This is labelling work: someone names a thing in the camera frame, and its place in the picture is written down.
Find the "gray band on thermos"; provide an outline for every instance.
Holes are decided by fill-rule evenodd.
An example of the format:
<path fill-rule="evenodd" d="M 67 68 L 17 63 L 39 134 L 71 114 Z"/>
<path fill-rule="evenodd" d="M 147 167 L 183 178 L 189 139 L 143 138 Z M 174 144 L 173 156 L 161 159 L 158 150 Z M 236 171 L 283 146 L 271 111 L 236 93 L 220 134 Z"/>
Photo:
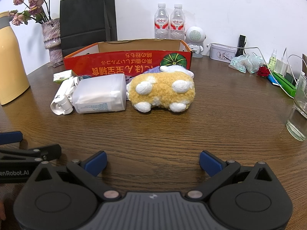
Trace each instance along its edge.
<path fill-rule="evenodd" d="M 10 26 L 10 19 L 8 16 L 0 17 L 0 29 Z"/>

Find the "yellow thermos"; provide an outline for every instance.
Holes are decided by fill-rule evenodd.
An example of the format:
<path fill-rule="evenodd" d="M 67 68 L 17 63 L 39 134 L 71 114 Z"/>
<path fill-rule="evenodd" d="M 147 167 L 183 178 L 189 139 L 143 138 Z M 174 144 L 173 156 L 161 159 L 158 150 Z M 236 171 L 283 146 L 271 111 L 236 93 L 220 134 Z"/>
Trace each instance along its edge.
<path fill-rule="evenodd" d="M 29 88 L 19 44 L 9 22 L 9 13 L 0 13 L 0 104 L 7 104 Z"/>

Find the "wooden table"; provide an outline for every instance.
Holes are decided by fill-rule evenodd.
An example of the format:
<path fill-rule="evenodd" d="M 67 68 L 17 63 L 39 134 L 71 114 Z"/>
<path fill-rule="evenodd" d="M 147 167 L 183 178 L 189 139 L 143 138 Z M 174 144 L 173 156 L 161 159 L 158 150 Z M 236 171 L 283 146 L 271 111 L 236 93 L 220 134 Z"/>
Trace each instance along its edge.
<path fill-rule="evenodd" d="M 0 108 L 0 131 L 21 131 L 20 148 L 59 143 L 63 154 L 57 165 L 104 150 L 109 163 L 102 177 L 121 192 L 187 192 L 208 179 L 198 164 L 202 150 L 242 165 L 263 160 L 293 202 L 286 229 L 307 229 L 307 145 L 285 127 L 293 100 L 279 87 L 204 57 L 192 62 L 196 96 L 181 114 L 163 109 L 142 114 L 128 101 L 122 112 L 57 116 L 50 109 L 59 88 L 52 75 L 63 69 L 40 67 L 29 75 L 31 89 Z M 1 185 L 3 230 L 19 229 L 12 203 L 22 186 Z"/>

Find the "blue gripper pad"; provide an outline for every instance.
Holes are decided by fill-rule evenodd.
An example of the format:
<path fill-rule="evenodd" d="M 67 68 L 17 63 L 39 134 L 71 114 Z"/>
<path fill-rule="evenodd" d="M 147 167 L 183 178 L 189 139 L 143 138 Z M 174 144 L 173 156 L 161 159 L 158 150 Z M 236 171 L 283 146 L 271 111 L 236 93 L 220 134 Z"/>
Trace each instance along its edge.
<path fill-rule="evenodd" d="M 21 142 L 22 138 L 20 131 L 3 132 L 0 133 L 0 145 Z"/>
<path fill-rule="evenodd" d="M 227 164 L 210 152 L 204 150 L 199 156 L 199 165 L 210 177 L 212 177 L 225 168 Z"/>
<path fill-rule="evenodd" d="M 106 153 L 99 151 L 95 155 L 81 162 L 81 167 L 93 176 L 103 171 L 108 163 Z"/>

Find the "pumpkin illustration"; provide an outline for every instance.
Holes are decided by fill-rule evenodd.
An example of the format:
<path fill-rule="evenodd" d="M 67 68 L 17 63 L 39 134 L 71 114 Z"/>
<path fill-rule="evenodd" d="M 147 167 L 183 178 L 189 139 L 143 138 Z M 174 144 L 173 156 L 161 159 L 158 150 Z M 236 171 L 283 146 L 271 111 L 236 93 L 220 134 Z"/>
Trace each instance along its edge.
<path fill-rule="evenodd" d="M 187 68 L 187 59 L 179 53 L 170 53 L 164 56 L 160 66 L 180 65 Z"/>

